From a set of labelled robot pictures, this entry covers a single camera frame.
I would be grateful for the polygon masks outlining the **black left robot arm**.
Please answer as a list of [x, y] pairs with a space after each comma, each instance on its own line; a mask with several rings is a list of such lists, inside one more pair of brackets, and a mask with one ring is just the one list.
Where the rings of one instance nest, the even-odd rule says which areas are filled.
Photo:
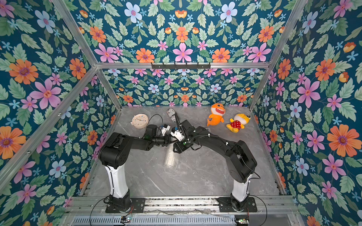
[[126, 213], [132, 210], [130, 189], [126, 182], [125, 163], [132, 149], [149, 151], [154, 146], [166, 147], [173, 143], [169, 134], [158, 135], [156, 125], [146, 127], [143, 137], [114, 132], [101, 148], [98, 157], [107, 171], [110, 195], [105, 199], [106, 213]]

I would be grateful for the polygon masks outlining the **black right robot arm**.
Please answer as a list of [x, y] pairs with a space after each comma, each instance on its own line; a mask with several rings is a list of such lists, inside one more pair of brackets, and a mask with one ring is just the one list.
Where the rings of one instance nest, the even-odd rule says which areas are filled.
[[257, 167], [257, 161], [247, 144], [242, 140], [226, 140], [204, 127], [195, 128], [187, 120], [177, 121], [176, 128], [181, 132], [182, 138], [173, 145], [175, 153], [181, 154], [188, 149], [196, 151], [206, 147], [225, 159], [228, 172], [233, 178], [229, 205], [236, 212], [243, 211], [248, 204], [249, 185]]

